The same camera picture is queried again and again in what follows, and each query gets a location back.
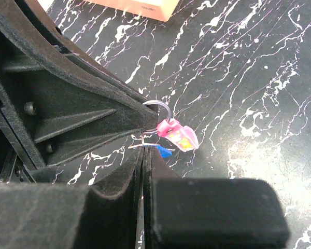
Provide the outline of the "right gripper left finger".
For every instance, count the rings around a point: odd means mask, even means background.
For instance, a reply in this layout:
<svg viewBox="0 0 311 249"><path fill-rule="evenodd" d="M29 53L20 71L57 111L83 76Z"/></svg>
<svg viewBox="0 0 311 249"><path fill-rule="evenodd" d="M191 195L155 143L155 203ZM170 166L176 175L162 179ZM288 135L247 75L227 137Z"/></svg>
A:
<svg viewBox="0 0 311 249"><path fill-rule="evenodd" d="M0 183L0 248L134 248L143 153L93 185Z"/></svg>

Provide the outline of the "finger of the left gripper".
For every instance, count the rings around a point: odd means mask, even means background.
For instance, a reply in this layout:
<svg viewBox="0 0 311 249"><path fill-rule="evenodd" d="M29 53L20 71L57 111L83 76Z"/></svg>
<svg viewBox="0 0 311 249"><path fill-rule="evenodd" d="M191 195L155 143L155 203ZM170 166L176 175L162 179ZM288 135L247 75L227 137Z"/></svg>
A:
<svg viewBox="0 0 311 249"><path fill-rule="evenodd" d="M61 36L37 1L27 1L25 9L15 1L0 1L0 31L52 75L135 111L130 118L135 128L148 130L157 124L157 112L143 105L146 99Z"/></svg>
<svg viewBox="0 0 311 249"><path fill-rule="evenodd" d="M155 124L154 110L118 89L91 92L45 70L0 70L0 141L29 170L72 161Z"/></svg>

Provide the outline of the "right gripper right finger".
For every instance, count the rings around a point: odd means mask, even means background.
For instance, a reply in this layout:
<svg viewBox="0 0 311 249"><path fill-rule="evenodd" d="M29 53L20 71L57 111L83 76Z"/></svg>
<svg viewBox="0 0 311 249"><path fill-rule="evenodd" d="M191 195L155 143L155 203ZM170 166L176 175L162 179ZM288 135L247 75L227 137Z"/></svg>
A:
<svg viewBox="0 0 311 249"><path fill-rule="evenodd" d="M285 248L290 230L259 179L182 178L144 151L145 248Z"/></svg>

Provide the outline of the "blue key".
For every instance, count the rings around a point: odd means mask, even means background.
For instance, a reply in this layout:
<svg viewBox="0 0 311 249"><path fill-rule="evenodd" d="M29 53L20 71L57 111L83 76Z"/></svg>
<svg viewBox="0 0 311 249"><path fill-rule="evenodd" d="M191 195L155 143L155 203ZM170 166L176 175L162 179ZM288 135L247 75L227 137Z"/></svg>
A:
<svg viewBox="0 0 311 249"><path fill-rule="evenodd" d="M162 158L169 158L172 156L172 150L164 148L159 144L152 144L152 143L137 144L129 146L128 149L136 149L138 147L155 147L160 153Z"/></svg>

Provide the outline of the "orange file organizer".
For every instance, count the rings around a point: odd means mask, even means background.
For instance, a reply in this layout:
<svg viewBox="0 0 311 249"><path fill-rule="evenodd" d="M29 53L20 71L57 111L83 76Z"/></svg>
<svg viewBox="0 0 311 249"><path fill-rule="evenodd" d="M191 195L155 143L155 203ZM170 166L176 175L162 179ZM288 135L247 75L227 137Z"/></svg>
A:
<svg viewBox="0 0 311 249"><path fill-rule="evenodd" d="M179 0L92 0L89 2L166 22Z"/></svg>

